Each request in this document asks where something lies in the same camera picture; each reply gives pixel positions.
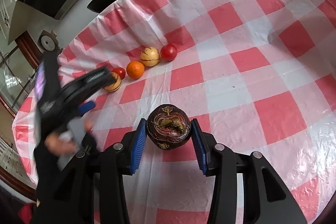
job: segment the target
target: plastic tablecloth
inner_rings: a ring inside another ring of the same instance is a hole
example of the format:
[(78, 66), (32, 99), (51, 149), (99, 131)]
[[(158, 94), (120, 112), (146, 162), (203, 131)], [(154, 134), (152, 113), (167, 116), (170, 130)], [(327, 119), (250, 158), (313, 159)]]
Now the plastic tablecloth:
[[(335, 28), (336, 0), (117, 0), (64, 49), (59, 77), (64, 85), (102, 65), (125, 68), (146, 46), (174, 44), (174, 61), (92, 96), (86, 118), (99, 148), (174, 104), (233, 151), (262, 152), (312, 222), (336, 190)], [(32, 93), (12, 129), (36, 183), (35, 105)], [(147, 138), (124, 183), (131, 223), (206, 223), (214, 178), (202, 175), (191, 141), (164, 151)]]

